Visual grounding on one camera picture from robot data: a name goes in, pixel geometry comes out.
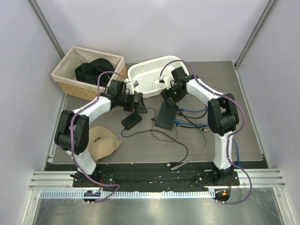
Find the wicker basket with liner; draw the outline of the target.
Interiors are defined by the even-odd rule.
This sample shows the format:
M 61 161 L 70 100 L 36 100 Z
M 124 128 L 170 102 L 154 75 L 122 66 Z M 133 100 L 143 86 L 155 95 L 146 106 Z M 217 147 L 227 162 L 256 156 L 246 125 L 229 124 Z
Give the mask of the wicker basket with liner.
M 112 80 L 127 78 L 125 58 L 73 46 L 51 73 L 65 94 L 93 100 Z

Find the black network switch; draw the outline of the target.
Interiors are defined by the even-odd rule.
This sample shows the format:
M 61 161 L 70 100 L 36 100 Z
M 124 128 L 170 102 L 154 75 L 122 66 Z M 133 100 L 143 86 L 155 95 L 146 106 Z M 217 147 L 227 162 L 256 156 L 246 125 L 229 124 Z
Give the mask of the black network switch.
M 172 131 L 177 111 L 178 110 L 175 105 L 172 104 L 170 107 L 168 107 L 166 102 L 162 102 L 155 126 Z

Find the beige cap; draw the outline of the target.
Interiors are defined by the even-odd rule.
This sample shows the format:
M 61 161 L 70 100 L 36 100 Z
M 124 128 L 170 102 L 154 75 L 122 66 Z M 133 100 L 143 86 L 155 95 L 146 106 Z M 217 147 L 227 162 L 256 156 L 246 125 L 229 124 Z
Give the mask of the beige cap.
M 95 162 L 111 155 L 121 144 L 122 140 L 105 127 L 96 126 L 89 129 L 87 149 Z

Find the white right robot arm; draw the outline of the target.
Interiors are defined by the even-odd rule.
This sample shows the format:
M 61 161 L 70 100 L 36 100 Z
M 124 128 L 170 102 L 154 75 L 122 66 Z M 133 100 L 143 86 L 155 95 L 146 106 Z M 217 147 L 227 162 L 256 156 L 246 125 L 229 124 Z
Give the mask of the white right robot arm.
M 236 165 L 232 161 L 231 148 L 233 135 L 239 123 L 238 110 L 241 106 L 230 93 L 223 94 L 206 85 L 196 75 L 188 75 L 182 67 L 175 68 L 166 75 L 160 74 L 164 85 L 161 105 L 155 126 L 170 130 L 179 111 L 176 103 L 187 94 L 193 95 L 207 106 L 207 123 L 215 138 L 215 156 L 212 166 L 212 181 L 223 185 L 233 176 Z

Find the black cap in basket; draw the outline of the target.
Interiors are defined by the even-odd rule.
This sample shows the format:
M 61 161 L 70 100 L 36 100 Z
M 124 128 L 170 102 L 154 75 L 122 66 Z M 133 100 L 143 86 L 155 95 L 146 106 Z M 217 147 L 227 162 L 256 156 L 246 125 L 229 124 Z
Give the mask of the black cap in basket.
M 92 85 L 98 84 L 98 76 L 107 71 L 114 71 L 113 65 L 104 58 L 98 58 L 90 63 L 83 63 L 75 69 L 78 81 Z

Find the white perforated plastic basket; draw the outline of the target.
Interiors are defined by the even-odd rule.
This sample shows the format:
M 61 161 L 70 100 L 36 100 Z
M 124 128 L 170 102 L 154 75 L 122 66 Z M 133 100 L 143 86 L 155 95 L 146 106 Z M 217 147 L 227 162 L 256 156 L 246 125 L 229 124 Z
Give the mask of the white perforated plastic basket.
M 171 75 L 172 71 L 179 67 L 188 73 L 178 57 L 169 55 L 135 64 L 128 69 L 127 75 L 130 81 L 138 82 L 135 91 L 142 93 L 144 98 L 150 98 L 159 95 L 165 88 L 160 82 L 160 77 Z

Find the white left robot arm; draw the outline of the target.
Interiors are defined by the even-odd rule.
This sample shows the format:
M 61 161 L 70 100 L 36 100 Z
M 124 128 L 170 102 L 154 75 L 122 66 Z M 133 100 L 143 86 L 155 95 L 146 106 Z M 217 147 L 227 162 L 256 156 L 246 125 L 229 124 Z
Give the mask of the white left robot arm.
M 130 117 L 147 114 L 143 94 L 135 93 L 137 81 L 113 80 L 104 92 L 99 92 L 94 100 L 76 110 L 64 110 L 60 114 L 54 142 L 68 153 L 89 187 L 95 187 L 100 176 L 95 172 L 96 163 L 88 151 L 90 123 L 116 107 L 130 112 Z

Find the black power adapter brick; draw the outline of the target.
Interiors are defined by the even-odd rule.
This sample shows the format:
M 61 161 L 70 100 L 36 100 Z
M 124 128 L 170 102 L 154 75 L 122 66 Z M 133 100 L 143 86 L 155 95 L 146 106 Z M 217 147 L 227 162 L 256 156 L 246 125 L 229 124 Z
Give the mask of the black power adapter brick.
M 130 130 L 141 121 L 142 121 L 142 117 L 138 113 L 132 113 L 129 116 L 127 116 L 125 119 L 123 119 L 121 121 L 121 124 L 126 130 Z

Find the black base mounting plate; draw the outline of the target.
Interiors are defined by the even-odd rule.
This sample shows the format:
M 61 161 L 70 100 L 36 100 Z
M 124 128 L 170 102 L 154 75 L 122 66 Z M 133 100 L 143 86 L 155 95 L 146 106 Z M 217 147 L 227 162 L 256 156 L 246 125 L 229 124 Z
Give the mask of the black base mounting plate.
M 197 187 L 240 185 L 236 172 L 232 177 L 222 178 L 219 181 L 213 179 L 210 171 L 99 171 L 95 179 L 109 185 L 119 184 L 123 191 L 167 190 L 193 185 Z

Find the aluminium front rail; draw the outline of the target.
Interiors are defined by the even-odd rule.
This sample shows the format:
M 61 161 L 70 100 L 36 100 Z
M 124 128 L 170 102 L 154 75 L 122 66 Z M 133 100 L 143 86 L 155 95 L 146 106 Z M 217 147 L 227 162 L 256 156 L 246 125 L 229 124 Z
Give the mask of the aluminium front rail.
M 214 198 L 228 196 L 237 188 L 283 188 L 278 169 L 236 170 L 234 175 L 216 183 L 210 171 L 103 171 L 94 184 L 73 171 L 35 172 L 30 190 L 40 190 L 41 198 L 166 199 Z

